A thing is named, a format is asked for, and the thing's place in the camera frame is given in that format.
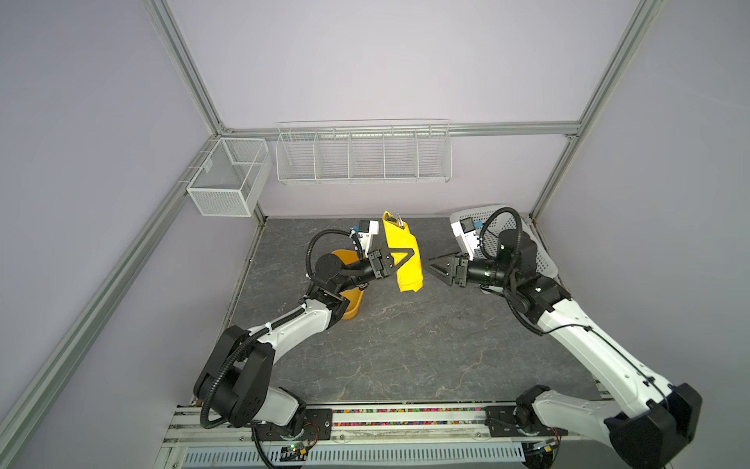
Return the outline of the yellow paper napkin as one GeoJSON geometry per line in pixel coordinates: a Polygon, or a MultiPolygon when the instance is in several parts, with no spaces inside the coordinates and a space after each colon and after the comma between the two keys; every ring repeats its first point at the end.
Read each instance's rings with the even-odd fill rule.
{"type": "Polygon", "coordinates": [[[395,262],[400,292],[417,292],[424,285],[421,254],[410,226],[388,211],[383,214],[386,243],[395,262]]]}

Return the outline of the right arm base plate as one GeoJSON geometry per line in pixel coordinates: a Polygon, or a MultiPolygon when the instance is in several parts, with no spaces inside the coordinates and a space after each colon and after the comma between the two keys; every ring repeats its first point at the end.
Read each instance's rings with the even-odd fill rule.
{"type": "Polygon", "coordinates": [[[501,437],[555,437],[567,436],[568,430],[544,426],[534,414],[516,405],[486,406],[484,425],[490,436],[501,437]]]}

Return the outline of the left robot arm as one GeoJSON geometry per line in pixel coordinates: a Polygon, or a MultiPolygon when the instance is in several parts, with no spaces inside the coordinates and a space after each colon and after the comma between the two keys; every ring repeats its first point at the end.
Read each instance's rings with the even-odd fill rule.
{"type": "Polygon", "coordinates": [[[201,428],[267,424],[288,436],[303,434],[307,405],[293,393],[271,386],[275,363],[343,320],[350,305],[345,292],[390,276],[396,277],[401,291],[422,287],[418,241],[406,224],[386,228],[382,249],[365,251],[355,230],[345,236],[355,246],[355,261],[345,263],[333,253],[318,260],[306,258],[310,284],[295,309],[261,326],[230,326],[220,335],[193,386],[193,394],[201,402],[201,428]]]}

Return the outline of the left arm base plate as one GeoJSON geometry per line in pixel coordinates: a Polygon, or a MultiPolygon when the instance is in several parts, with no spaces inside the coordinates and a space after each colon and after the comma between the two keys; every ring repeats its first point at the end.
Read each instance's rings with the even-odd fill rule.
{"type": "Polygon", "coordinates": [[[298,410],[290,422],[279,426],[271,422],[253,425],[261,442],[328,441],[333,429],[332,408],[298,410]]]}

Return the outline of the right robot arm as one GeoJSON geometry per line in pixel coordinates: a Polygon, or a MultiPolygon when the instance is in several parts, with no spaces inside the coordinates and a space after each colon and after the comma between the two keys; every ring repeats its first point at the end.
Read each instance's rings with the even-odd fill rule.
{"type": "Polygon", "coordinates": [[[505,299],[516,320],[539,337],[564,346],[609,392],[594,402],[535,385],[507,414],[488,416],[523,435],[568,431],[613,449],[632,468],[664,468],[693,442],[702,397],[647,367],[605,333],[538,261],[545,251],[521,214],[499,206],[484,216],[449,218],[461,250],[432,258],[430,272],[449,286],[478,285],[505,299]]]}

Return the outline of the white perforated plastic basket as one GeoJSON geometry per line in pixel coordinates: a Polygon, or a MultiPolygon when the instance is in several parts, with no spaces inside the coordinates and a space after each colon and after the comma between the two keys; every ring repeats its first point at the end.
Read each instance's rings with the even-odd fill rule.
{"type": "MultiPolygon", "coordinates": [[[[486,222],[488,218],[494,213],[496,210],[504,208],[504,204],[496,204],[496,205],[486,205],[481,207],[475,207],[475,208],[469,208],[464,210],[459,210],[456,212],[453,212],[449,215],[449,223],[451,226],[450,218],[451,216],[458,216],[458,217],[473,217],[475,220],[481,220],[482,222],[486,222]]],[[[559,276],[559,270],[555,262],[552,260],[548,252],[545,250],[543,243],[541,240],[539,240],[539,237],[535,234],[535,231],[529,225],[529,221],[527,220],[527,217],[521,215],[521,225],[523,226],[523,232],[530,237],[530,239],[536,244],[537,246],[537,254],[536,254],[536,271],[545,276],[545,277],[552,277],[553,279],[556,279],[559,276]]],[[[484,246],[486,247],[486,251],[491,255],[494,256],[496,252],[496,240],[497,236],[500,235],[501,232],[505,230],[514,230],[515,229],[515,219],[511,214],[503,213],[498,215],[492,223],[489,225],[489,228],[486,231],[486,236],[484,237],[484,246]]]]}

